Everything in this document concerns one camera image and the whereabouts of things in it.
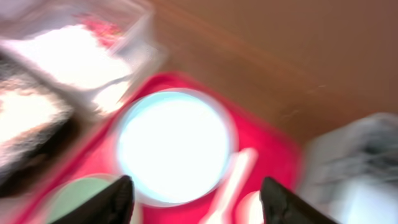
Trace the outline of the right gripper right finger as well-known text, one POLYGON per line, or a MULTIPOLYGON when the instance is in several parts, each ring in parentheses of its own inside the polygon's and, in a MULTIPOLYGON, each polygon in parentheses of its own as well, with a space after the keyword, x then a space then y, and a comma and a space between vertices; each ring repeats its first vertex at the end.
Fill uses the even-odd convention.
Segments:
POLYGON ((265 224, 336 224, 272 177, 265 177, 260 190, 265 224))

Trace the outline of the red ketchup sachet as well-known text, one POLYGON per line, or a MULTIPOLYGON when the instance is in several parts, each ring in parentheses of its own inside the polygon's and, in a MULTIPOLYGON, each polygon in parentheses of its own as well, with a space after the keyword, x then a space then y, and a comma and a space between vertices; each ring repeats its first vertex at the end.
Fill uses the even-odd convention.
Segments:
POLYGON ((117 41, 123 38, 124 32, 115 23, 104 21, 90 14, 77 15, 85 29, 89 30, 100 45, 110 49, 117 41))

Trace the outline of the white plastic spoon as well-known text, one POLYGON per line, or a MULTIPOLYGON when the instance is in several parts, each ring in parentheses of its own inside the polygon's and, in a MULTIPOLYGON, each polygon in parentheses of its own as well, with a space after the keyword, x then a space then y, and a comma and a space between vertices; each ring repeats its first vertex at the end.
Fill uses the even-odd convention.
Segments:
POLYGON ((264 224, 260 191, 247 194, 236 207, 236 224, 264 224))

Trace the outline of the white plastic fork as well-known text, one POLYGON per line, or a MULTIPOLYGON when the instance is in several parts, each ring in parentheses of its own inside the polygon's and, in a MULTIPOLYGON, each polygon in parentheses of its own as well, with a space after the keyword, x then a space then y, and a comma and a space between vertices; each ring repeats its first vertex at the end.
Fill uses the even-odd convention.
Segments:
POLYGON ((217 189, 208 213, 199 224, 231 223, 231 214, 243 185, 250 176, 257 161, 258 153, 247 147, 236 153, 228 178, 217 189))

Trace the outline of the white napkin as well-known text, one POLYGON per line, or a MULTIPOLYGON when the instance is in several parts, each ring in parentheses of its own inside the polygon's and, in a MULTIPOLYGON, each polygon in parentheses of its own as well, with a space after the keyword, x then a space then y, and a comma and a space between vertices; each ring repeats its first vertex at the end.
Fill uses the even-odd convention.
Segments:
POLYGON ((130 66, 112 56, 83 25, 65 26, 31 39, 4 40, 18 53, 62 85, 93 90, 131 74, 130 66))

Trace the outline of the light blue plate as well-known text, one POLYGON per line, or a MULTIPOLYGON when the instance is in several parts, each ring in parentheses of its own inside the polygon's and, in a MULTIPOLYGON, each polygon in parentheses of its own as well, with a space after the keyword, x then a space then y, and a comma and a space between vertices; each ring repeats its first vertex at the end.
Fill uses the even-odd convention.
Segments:
POLYGON ((231 115, 209 95, 158 91, 135 101, 116 127, 115 156, 139 201, 174 207, 204 197, 224 179, 238 140, 231 115))

